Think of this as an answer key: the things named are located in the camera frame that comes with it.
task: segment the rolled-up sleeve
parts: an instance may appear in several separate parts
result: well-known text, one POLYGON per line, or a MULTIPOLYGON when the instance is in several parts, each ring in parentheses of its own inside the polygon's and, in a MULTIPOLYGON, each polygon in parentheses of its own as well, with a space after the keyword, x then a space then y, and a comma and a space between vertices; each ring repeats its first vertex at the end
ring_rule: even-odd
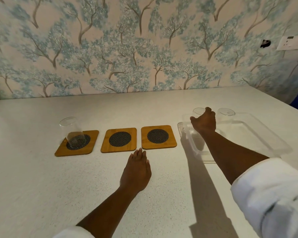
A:
POLYGON ((95 238, 90 232, 79 226, 68 227, 53 238, 95 238))
POLYGON ((298 171, 286 162, 263 160, 239 176, 231 192, 258 236, 298 237, 298 171))

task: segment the wall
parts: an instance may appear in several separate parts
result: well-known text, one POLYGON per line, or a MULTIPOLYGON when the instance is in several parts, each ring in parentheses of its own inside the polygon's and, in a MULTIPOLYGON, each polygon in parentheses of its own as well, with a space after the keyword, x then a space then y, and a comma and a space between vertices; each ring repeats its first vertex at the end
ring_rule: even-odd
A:
POLYGON ((298 0, 0 0, 0 99, 251 85, 290 102, 289 34, 298 0))

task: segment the white countertop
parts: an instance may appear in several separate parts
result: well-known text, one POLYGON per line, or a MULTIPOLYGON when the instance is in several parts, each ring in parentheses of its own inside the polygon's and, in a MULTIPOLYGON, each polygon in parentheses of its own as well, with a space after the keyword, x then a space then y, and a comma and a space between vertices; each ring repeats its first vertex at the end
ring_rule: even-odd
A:
POLYGON ((0 237, 52 237, 77 224, 115 191, 129 156, 100 152, 106 130, 135 127, 140 147, 141 127, 167 124, 178 146, 147 151, 152 178, 114 237, 257 237, 218 166, 182 147, 182 114, 205 106, 256 116, 293 148, 282 159, 298 169, 298 110, 251 87, 0 100, 0 237), (54 156, 68 116, 99 130, 91 154, 54 156))

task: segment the wall socket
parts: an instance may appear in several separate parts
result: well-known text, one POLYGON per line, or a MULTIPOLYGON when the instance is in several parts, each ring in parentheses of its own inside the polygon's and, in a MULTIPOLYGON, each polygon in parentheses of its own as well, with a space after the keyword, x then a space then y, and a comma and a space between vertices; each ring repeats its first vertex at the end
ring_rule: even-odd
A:
POLYGON ((277 50, 298 49, 298 36, 283 36, 279 42, 277 50))

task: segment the clear drinking glass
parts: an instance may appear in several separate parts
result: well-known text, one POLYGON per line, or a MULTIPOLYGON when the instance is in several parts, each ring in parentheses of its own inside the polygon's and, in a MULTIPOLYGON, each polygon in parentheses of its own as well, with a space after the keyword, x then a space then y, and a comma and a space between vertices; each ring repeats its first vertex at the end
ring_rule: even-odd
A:
POLYGON ((219 108, 216 113, 216 127, 220 134, 227 136, 233 123, 235 112, 229 108, 219 108))
POLYGON ((204 112, 205 112, 205 108, 195 108, 193 109, 192 116, 195 118, 198 118, 199 116, 204 114, 204 112))
POLYGON ((60 121, 63 136, 66 137, 69 145, 72 148, 79 148, 86 143, 85 136, 80 128, 77 118, 68 117, 60 121))

